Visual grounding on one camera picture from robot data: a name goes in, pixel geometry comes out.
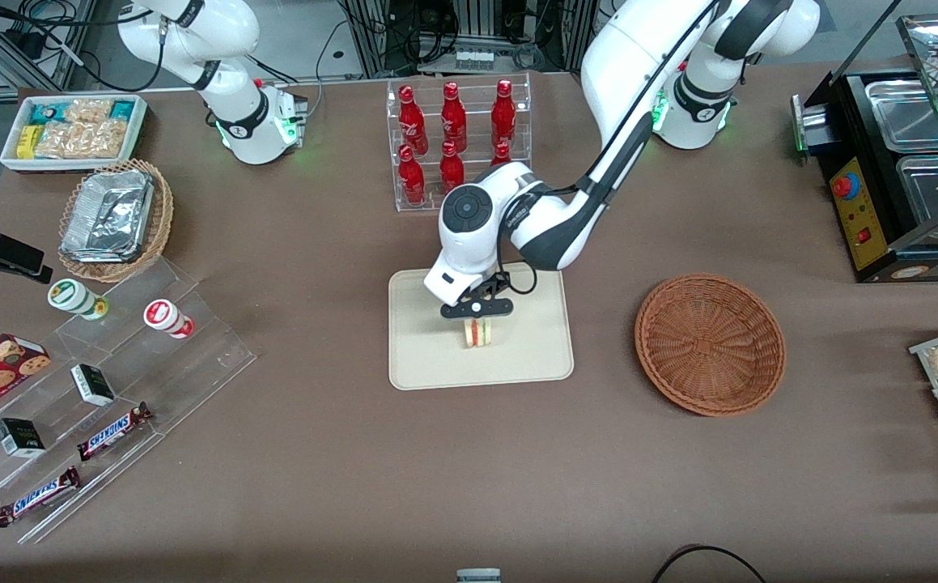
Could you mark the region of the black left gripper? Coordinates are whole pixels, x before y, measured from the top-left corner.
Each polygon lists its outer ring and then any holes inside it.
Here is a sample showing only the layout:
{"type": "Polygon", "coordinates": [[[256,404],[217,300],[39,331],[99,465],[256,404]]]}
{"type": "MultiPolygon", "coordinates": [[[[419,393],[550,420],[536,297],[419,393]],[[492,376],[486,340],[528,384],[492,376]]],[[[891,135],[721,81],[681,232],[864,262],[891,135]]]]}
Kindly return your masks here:
{"type": "Polygon", "coordinates": [[[453,306],[440,306],[440,316],[445,320],[461,320],[466,336],[471,336],[471,320],[485,318],[485,332],[491,334],[494,318],[510,315],[514,309],[511,299],[499,295],[510,288],[509,274],[491,275],[462,295],[453,306]]]}

